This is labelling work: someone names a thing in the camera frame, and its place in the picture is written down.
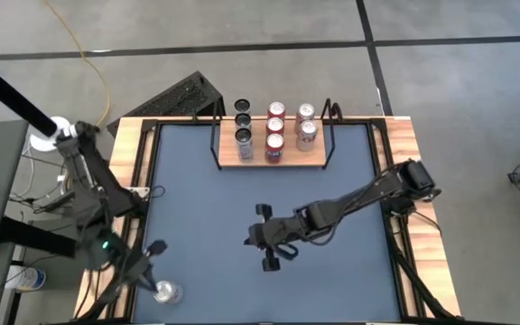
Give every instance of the wooden tray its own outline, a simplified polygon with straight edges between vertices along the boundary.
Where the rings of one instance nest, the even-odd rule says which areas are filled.
[[[324,166],[326,151],[324,148],[324,130],[322,121],[314,120],[318,133],[314,140],[314,148],[303,152],[296,148],[294,132],[295,116],[287,116],[284,121],[284,151],[279,163],[269,163],[265,159],[266,119],[265,116],[252,117],[252,146],[254,157],[240,160],[236,145],[236,125],[233,117],[225,116],[220,122],[220,140],[218,161],[222,167],[281,167],[281,166]]]

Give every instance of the concrete floor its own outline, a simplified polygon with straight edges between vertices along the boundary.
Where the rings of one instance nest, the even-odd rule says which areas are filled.
[[[350,0],[53,1],[86,50],[364,40]],[[366,0],[377,40],[520,36],[520,0]],[[41,0],[0,0],[0,53],[75,51]],[[520,43],[377,48],[396,115],[412,116],[422,157],[443,189],[435,201],[465,317],[520,323],[520,194],[506,180],[520,162]],[[338,101],[348,115],[379,115],[366,48],[243,51],[93,59],[112,92],[108,122],[200,70],[224,95],[264,111],[272,100]],[[0,60],[0,74],[49,115],[96,122],[98,78],[75,59]],[[16,118],[0,106],[0,120]],[[102,135],[100,152],[113,139]],[[37,153],[58,162],[56,154]],[[58,168],[35,164],[32,194]],[[23,161],[14,188],[29,179]],[[20,207],[8,213],[19,217]],[[33,216],[27,218],[56,218]],[[21,312],[18,325],[65,321],[78,288],[30,297],[53,315]]]

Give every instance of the soda can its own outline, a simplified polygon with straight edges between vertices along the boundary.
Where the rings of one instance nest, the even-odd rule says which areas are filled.
[[[240,159],[250,159],[254,156],[252,132],[250,130],[243,128],[236,131],[236,145]]]
[[[284,136],[284,121],[278,117],[272,117],[266,122],[266,135],[272,134]]]
[[[236,103],[234,103],[234,108],[236,109],[236,114],[250,114],[250,102],[243,98],[237,100]]]
[[[157,302],[178,303],[184,294],[183,289],[178,284],[169,281],[160,281],[155,286],[158,293],[153,297]]]
[[[234,123],[236,123],[236,130],[241,128],[252,131],[252,117],[248,113],[240,113],[234,117]]]
[[[300,125],[298,137],[296,138],[296,147],[300,151],[310,151],[314,148],[314,140],[318,133],[318,127],[314,121],[304,121]]]
[[[274,102],[270,104],[268,108],[268,119],[272,117],[278,117],[281,120],[284,120],[286,116],[286,109],[284,108],[284,104],[280,102]]]
[[[311,121],[314,119],[314,107],[310,104],[302,104],[298,107],[296,112],[296,124],[294,125],[294,132],[297,134],[300,131],[300,125],[304,121]]]
[[[266,160],[278,163],[282,160],[284,138],[279,134],[268,135],[266,138]]]

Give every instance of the yellow cable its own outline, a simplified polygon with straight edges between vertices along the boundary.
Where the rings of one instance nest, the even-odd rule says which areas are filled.
[[[76,38],[76,35],[73,34],[73,32],[71,31],[70,27],[65,22],[65,20],[63,20],[61,15],[55,10],[55,8],[50,4],[50,2],[48,0],[43,0],[43,2],[48,7],[50,7],[50,9],[53,12],[53,14],[60,20],[60,22],[63,25],[63,27],[65,27],[66,31],[68,31],[68,33],[71,36],[71,39],[73,40],[73,42],[76,43],[76,46],[78,47],[79,55],[81,55],[81,59],[84,60],[84,62],[86,62],[97,73],[97,76],[101,79],[101,82],[104,84],[104,89],[106,90],[106,107],[104,108],[103,115],[101,116],[101,118],[99,118],[99,121],[97,121],[97,123],[96,123],[96,126],[100,126],[104,122],[104,120],[106,119],[107,113],[109,113],[109,108],[110,108],[110,105],[111,105],[111,96],[109,95],[109,87],[107,86],[106,79],[104,78],[104,75],[101,74],[99,69],[96,68],[96,66],[93,63],[91,63],[88,60],[88,58],[86,58],[86,54],[84,54],[83,50],[81,49],[81,45],[79,45],[79,42],[78,42],[78,39]]]

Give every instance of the black box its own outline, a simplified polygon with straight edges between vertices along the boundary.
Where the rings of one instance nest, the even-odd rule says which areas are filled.
[[[217,114],[225,116],[226,109],[222,94],[199,71],[196,71],[122,117],[213,116],[214,103],[218,103]],[[107,125],[107,131],[116,136],[118,126],[119,118]]]

